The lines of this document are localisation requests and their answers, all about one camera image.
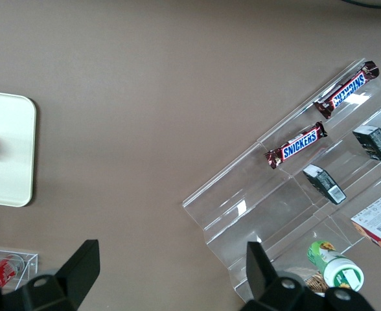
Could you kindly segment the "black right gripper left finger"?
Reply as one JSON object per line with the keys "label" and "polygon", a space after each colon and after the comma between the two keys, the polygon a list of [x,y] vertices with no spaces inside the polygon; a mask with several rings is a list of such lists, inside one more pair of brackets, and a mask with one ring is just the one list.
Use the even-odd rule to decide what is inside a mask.
{"label": "black right gripper left finger", "polygon": [[54,274],[3,296],[3,310],[78,310],[100,273],[98,240],[86,240]]}

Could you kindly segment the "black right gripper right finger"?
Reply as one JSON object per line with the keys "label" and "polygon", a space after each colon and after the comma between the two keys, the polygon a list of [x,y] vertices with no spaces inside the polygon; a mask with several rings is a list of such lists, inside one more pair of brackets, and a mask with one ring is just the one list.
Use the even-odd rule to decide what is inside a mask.
{"label": "black right gripper right finger", "polygon": [[276,271],[258,242],[248,242],[246,274],[253,294],[243,310],[323,310],[324,298],[316,295],[300,276]]}

